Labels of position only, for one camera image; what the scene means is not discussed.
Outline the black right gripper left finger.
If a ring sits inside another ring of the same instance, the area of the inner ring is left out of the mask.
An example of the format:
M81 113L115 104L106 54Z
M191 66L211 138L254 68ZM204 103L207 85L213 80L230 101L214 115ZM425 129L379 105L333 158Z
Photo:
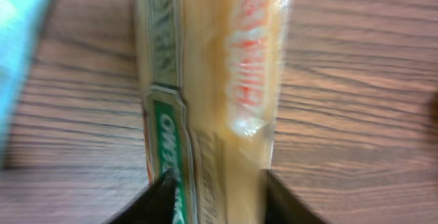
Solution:
M105 224L171 224L177 182L172 169L159 176Z

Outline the orange spaghetti packet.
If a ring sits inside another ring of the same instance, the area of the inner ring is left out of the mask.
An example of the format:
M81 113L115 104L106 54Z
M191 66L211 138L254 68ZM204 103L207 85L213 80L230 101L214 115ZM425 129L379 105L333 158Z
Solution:
M146 166L173 223L263 223L290 0L136 0Z

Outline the teal snack packet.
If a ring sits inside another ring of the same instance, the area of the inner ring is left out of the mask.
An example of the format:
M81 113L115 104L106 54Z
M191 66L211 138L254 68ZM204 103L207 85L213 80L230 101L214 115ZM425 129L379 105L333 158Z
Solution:
M1 0L1 161L10 121L53 0Z

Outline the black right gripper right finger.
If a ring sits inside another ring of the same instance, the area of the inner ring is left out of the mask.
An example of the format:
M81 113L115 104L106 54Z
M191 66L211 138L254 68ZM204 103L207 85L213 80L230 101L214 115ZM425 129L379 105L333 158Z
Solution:
M327 224L271 170L266 170L266 190L265 224Z

